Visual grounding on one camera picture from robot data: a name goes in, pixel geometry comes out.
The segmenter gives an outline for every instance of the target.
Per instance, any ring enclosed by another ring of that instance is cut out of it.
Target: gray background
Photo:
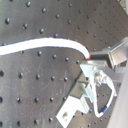
[[[30,0],[30,7],[26,6],[27,2],[0,1],[0,45],[54,37],[78,41],[89,51],[96,51],[128,35],[128,17],[116,0]],[[0,127],[61,128],[55,114],[80,74],[82,60],[81,53],[63,48],[39,48],[1,56],[0,72],[3,71],[4,76],[0,77],[3,99],[0,102]],[[99,110],[102,110],[110,90],[104,85],[97,88],[97,92]],[[88,101],[90,112],[87,115],[77,112],[68,128],[105,128],[115,100],[100,119],[94,116],[93,106]]]

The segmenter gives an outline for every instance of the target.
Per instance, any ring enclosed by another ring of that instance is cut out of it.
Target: white cable
[[[103,110],[103,112],[99,113],[98,112],[98,106],[97,106],[97,93],[96,93],[96,85],[95,85],[95,82],[94,82],[94,77],[90,77],[90,83],[92,85],[92,91],[93,91],[93,94],[94,94],[94,102],[93,102],[94,113],[95,113],[96,117],[100,118],[101,116],[104,115],[104,113],[107,111],[110,104],[112,103],[112,100],[113,100],[113,97],[114,97],[114,94],[115,94],[114,85],[113,85],[112,80],[107,76],[106,77],[106,83],[112,89],[112,92],[111,92],[111,96],[109,98],[109,101],[108,101],[105,109]]]
[[[88,50],[80,43],[71,40],[55,39],[55,38],[33,39],[29,41],[23,41],[15,44],[1,46],[0,55],[6,55],[10,53],[15,53],[15,52],[24,51],[33,48],[39,48],[39,47],[72,48],[81,52],[85,58],[90,57]]]

